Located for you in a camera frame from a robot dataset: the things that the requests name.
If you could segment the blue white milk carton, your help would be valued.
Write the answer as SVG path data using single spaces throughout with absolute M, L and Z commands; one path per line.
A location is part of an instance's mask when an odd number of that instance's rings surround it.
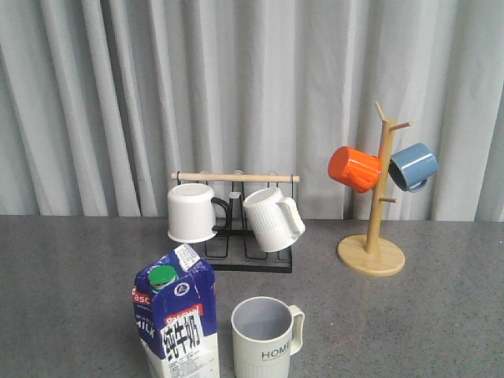
M 188 244 L 136 274 L 132 303 L 152 377 L 218 377 L 215 274 Z

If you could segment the pale green mug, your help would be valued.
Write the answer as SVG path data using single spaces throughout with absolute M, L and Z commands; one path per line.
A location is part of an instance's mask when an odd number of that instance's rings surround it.
M 234 370 L 237 377 L 287 377 L 291 356 L 303 345 L 305 314 L 296 305 L 258 296 L 232 311 Z

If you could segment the white ribbed mug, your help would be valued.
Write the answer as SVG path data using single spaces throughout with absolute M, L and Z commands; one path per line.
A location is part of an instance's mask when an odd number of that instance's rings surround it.
M 306 230 L 295 200 L 278 187 L 255 191 L 243 206 L 258 245 L 266 253 L 288 248 Z

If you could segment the orange mug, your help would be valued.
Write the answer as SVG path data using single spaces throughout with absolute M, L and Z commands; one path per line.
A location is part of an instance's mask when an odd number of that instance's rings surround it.
M 381 171 L 382 164 L 377 156 L 350 146 L 341 146 L 328 163 L 329 177 L 353 188 L 357 193 L 373 189 Z

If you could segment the wooden mug tree stand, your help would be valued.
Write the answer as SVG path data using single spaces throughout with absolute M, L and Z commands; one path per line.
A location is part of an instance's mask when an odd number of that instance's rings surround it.
M 380 226 L 383 219 L 385 202 L 396 203 L 396 198 L 386 196 L 388 169 L 395 132 L 401 128 L 413 125 L 412 121 L 399 123 L 396 119 L 387 117 L 380 103 L 375 103 L 380 116 L 382 129 L 378 157 L 382 164 L 382 172 L 377 184 L 372 189 L 372 202 L 369 214 L 368 229 L 365 234 L 350 235 L 342 239 L 336 252 L 343 264 L 368 276 L 393 276 L 400 272 L 406 257 L 394 243 L 380 237 Z

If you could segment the blue mug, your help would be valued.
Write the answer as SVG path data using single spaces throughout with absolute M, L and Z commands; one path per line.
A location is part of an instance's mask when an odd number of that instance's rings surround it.
M 416 143 L 391 155 L 388 172 L 402 191 L 421 190 L 430 176 L 439 170 L 438 161 L 431 149 Z

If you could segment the grey curtain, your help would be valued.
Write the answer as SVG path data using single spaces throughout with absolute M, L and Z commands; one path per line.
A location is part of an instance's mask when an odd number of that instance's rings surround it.
M 164 216 L 173 172 L 243 170 L 365 219 L 326 168 L 376 152 L 375 102 L 439 159 L 387 219 L 503 219 L 500 1 L 4 1 L 1 212 Z

